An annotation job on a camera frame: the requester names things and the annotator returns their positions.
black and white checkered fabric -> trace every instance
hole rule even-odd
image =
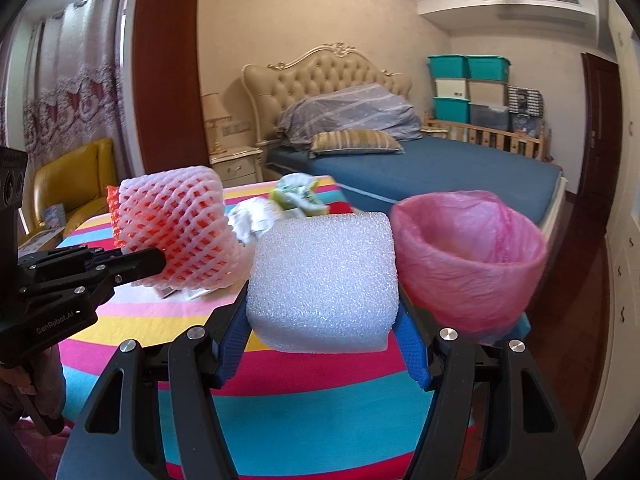
[[[545,103],[542,99],[542,94],[533,88],[509,86],[509,111],[512,114],[543,117]]]

tufted headboard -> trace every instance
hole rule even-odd
[[[324,44],[291,63],[246,65],[242,84],[254,107],[256,145],[280,142],[276,131],[280,116],[300,99],[370,83],[379,83],[405,98],[411,89],[408,75],[380,70],[344,43]]]

teal storage box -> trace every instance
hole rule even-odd
[[[469,122],[468,99],[455,99],[453,97],[434,97],[436,119],[440,121],[452,121],[454,123]]]
[[[429,56],[429,68],[434,79],[469,77],[466,56]]]
[[[509,66],[511,62],[501,56],[466,56],[469,63],[469,77],[471,79],[485,79],[488,81],[509,81]]]

curtain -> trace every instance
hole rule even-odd
[[[131,176],[120,79],[125,4],[82,0],[35,25],[24,96],[32,171],[87,142],[110,137],[118,177]]]
[[[14,42],[14,34],[20,20],[15,20],[14,24],[7,30],[4,39],[0,43],[0,146],[6,146],[7,126],[6,126],[6,85],[9,75],[9,58],[11,57],[11,46]]]

metal screw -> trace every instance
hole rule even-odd
[[[118,347],[121,352],[131,352],[136,347],[136,341],[134,339],[127,339],[120,343]]]
[[[187,337],[189,339],[202,339],[205,334],[206,332],[201,326],[192,326],[187,330]]]
[[[455,341],[458,339],[458,332],[452,328],[443,328],[440,330],[440,337],[443,338],[444,341]]]
[[[516,352],[516,354],[522,354],[525,351],[526,346],[524,343],[518,339],[512,339],[509,341],[509,348]]]

